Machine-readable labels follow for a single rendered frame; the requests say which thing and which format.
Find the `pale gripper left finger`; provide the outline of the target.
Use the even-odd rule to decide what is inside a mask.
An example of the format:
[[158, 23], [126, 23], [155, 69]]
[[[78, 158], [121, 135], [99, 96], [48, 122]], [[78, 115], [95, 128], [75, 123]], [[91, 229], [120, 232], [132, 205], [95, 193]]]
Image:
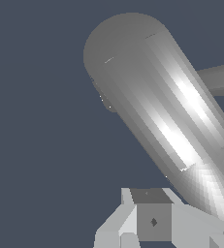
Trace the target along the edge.
[[121, 189], [121, 205], [95, 233], [93, 248], [141, 248], [172, 241], [172, 204], [162, 188]]

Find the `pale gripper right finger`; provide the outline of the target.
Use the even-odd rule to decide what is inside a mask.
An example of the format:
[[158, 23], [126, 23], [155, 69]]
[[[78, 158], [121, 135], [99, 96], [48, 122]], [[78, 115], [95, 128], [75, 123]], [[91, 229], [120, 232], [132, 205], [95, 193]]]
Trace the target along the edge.
[[176, 248], [224, 248], [224, 221], [184, 204], [170, 189], [163, 191], [172, 204], [172, 243]]

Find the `grey metal faucet spout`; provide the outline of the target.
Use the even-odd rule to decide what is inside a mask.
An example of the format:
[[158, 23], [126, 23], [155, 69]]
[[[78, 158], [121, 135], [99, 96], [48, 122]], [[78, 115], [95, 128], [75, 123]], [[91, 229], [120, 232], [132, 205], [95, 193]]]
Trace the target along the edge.
[[149, 15], [112, 16], [89, 35], [83, 62], [176, 190], [224, 221], [224, 113], [168, 29]]

